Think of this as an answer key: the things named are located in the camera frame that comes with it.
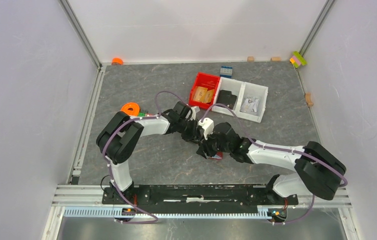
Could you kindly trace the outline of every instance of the green lego brick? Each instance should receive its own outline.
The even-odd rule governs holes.
[[[303,58],[303,57],[301,56],[301,54],[298,53],[298,51],[294,51],[294,52],[293,52],[293,55],[296,56],[297,59],[299,59],[299,61],[302,63],[303,66],[305,66],[306,64],[308,64],[308,62],[305,60],[305,58]]]

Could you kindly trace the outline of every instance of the white panel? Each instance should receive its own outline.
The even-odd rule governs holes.
[[[0,0],[0,240],[40,239],[96,68],[55,0]]]
[[[288,59],[325,0],[70,0],[102,62]]]
[[[346,164],[360,233],[377,239],[377,0],[337,1],[300,70],[323,145]]]

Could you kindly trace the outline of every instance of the cardboard box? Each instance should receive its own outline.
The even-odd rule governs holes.
[[[206,87],[198,86],[194,92],[193,101],[203,103],[208,89]]]

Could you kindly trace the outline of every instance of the storage bin compartment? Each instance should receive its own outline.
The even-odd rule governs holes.
[[[190,99],[188,100],[188,103],[191,106],[199,106],[202,109],[208,109],[212,104],[214,104],[214,101],[216,99],[217,94],[217,89],[218,85],[220,83],[220,77],[219,76],[214,76],[210,74],[206,74],[203,72],[199,72],[196,76],[196,80],[194,81],[193,87],[191,88],[190,91]],[[196,90],[198,87],[206,88],[207,91],[214,90],[212,99],[210,102],[201,102],[201,101],[195,101],[195,95],[196,95]]]
[[[232,107],[232,110],[234,112],[236,112],[238,109],[240,109],[239,95],[240,95],[240,91],[241,91],[243,84],[244,84],[244,82],[242,82],[242,81],[238,81],[238,80],[227,78],[227,77],[221,77],[220,81],[219,81],[218,88],[217,88],[216,98],[213,101],[213,103],[214,104],[223,103],[223,102],[218,101],[218,99],[220,98],[220,91],[221,90],[230,91],[231,94],[235,96],[234,106]],[[212,107],[212,111],[232,116],[231,112],[227,108],[224,108],[224,107],[214,106],[214,107]]]
[[[244,89],[239,95],[240,107],[237,109],[237,116],[260,123],[264,115],[267,95],[268,87],[245,82]],[[250,104],[254,104],[255,100],[258,100],[257,107],[255,107],[257,111],[251,111],[251,108],[245,107],[249,100]]]
[[[267,102],[268,87],[221,77],[217,87],[217,94],[213,101],[214,104],[219,103],[218,99],[220,98],[221,90],[231,91],[232,95],[237,96],[232,109],[237,117],[257,123],[261,122]],[[253,109],[252,107],[248,109],[243,108],[244,102],[247,99],[252,100],[249,104],[253,104],[257,100],[257,105],[254,105],[256,111],[249,111]],[[231,112],[224,107],[214,106],[212,107],[212,111],[232,116]]]

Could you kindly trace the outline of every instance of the lego brick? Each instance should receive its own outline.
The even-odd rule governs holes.
[[[220,77],[231,78],[233,74],[233,68],[230,66],[221,66],[221,70],[219,72]]]
[[[306,64],[308,64],[307,61],[305,60],[305,58],[303,58],[303,57],[301,56],[301,54],[298,53],[297,51],[294,51],[294,52],[293,52],[293,57],[296,57],[296,58],[300,61],[300,63],[301,63],[303,66],[305,66]]]

